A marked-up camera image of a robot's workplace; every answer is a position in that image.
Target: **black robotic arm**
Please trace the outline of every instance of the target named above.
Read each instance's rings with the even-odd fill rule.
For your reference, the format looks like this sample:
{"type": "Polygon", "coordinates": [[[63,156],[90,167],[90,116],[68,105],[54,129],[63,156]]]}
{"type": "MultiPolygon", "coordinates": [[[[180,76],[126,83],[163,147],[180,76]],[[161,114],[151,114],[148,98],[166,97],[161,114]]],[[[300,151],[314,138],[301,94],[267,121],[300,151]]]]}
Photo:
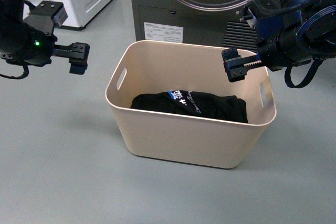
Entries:
{"type": "Polygon", "coordinates": [[[54,28],[61,26],[67,13],[63,3],[43,1],[34,6],[25,0],[0,0],[0,58],[7,63],[23,66],[22,79],[28,76],[28,66],[42,67],[51,63],[51,56],[69,58],[70,73],[84,74],[90,46],[73,43],[70,46],[55,45],[54,28]],[[23,8],[27,4],[29,16],[23,20],[23,8]]]}
{"type": "Polygon", "coordinates": [[[253,0],[244,7],[243,14],[242,20],[257,31],[258,54],[243,59],[235,48],[223,50],[224,67],[231,82],[243,80],[250,69],[266,66],[276,71],[287,67],[287,86],[303,88],[324,60],[336,57],[336,0],[305,0],[280,9],[267,9],[253,0]],[[278,31],[263,36],[274,24],[279,24],[278,31]],[[292,68],[311,61],[304,80],[294,85],[292,68]]]}

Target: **gray washing machine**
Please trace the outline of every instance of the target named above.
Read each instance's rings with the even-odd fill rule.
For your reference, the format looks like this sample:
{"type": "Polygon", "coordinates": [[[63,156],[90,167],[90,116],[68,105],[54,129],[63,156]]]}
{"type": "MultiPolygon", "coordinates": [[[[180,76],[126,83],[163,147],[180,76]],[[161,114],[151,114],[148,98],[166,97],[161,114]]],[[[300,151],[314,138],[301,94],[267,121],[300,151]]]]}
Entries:
{"type": "MultiPolygon", "coordinates": [[[[136,40],[237,47],[256,52],[241,11],[248,0],[132,0],[136,40]]],[[[270,8],[279,0],[258,0],[270,8]]]]}

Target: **printed graphic on shirt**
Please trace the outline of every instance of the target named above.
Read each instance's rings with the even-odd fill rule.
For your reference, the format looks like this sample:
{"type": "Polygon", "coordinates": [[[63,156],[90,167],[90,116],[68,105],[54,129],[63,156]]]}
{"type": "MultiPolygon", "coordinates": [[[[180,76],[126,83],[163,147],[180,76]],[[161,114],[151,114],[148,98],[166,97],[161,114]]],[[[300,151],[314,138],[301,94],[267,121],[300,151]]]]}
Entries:
{"type": "Polygon", "coordinates": [[[167,42],[183,42],[183,27],[144,22],[145,39],[167,42]]]}
{"type": "Polygon", "coordinates": [[[176,90],[176,91],[169,91],[168,94],[170,95],[171,98],[173,98],[174,100],[178,100],[179,102],[186,105],[187,103],[185,101],[185,99],[183,99],[182,93],[180,92],[180,90],[176,90]]]}
{"type": "Polygon", "coordinates": [[[191,101],[191,103],[195,106],[196,112],[197,112],[197,113],[201,113],[201,110],[197,107],[196,103],[194,102],[193,97],[192,97],[191,94],[190,94],[190,91],[188,91],[188,95],[189,95],[189,96],[187,96],[187,98],[188,98],[188,100],[191,101]]]}

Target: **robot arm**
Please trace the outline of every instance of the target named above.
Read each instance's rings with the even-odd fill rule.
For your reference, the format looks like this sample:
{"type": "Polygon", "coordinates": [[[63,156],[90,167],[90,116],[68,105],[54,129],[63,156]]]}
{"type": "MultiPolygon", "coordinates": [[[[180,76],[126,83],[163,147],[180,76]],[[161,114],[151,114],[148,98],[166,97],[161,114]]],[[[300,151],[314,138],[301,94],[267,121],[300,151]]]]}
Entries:
{"type": "Polygon", "coordinates": [[[287,67],[285,81],[302,88],[321,63],[336,56],[336,0],[178,0],[200,11],[241,17],[255,29],[258,54],[241,58],[237,49],[224,50],[225,71],[231,82],[243,80],[250,69],[266,66],[272,71],[287,67]],[[292,67],[313,61],[303,83],[291,82],[292,67]]]}
{"type": "Polygon", "coordinates": [[[51,56],[69,58],[70,73],[84,74],[90,46],[73,43],[70,46],[55,45],[57,37],[54,28],[61,26],[67,14],[63,3],[43,1],[38,6],[25,0],[0,1],[0,58],[7,63],[23,66],[20,77],[28,76],[28,66],[42,67],[51,63],[51,56]],[[22,20],[24,4],[28,4],[30,14],[22,20]]]}
{"type": "Polygon", "coordinates": [[[223,50],[227,76],[231,82],[243,80],[247,71],[266,66],[272,71],[287,67],[285,82],[290,88],[309,84],[322,62],[336,56],[336,0],[305,0],[281,9],[266,9],[256,0],[244,8],[242,19],[248,20],[259,34],[258,54],[241,58],[236,49],[223,50]],[[259,15],[270,18],[258,19],[259,15]],[[268,37],[267,27],[280,24],[278,32],[268,37]],[[307,76],[299,85],[291,81],[292,67],[313,61],[307,76]]]}

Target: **bin handle hole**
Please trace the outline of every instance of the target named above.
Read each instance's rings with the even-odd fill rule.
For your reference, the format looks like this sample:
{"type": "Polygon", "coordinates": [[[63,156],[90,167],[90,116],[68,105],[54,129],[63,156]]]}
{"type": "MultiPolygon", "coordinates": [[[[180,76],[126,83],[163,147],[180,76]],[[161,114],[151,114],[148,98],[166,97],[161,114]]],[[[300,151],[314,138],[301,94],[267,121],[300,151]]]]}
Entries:
{"type": "Polygon", "coordinates": [[[267,104],[267,95],[265,91],[265,86],[263,83],[260,84],[260,97],[261,97],[261,106],[264,108],[265,105],[267,104]]]}
{"type": "Polygon", "coordinates": [[[123,83],[123,81],[126,77],[126,74],[127,74],[127,69],[124,68],[122,70],[121,74],[120,74],[120,77],[119,77],[118,81],[117,81],[117,90],[119,90],[121,88],[121,85],[122,85],[122,83],[123,83]]]}

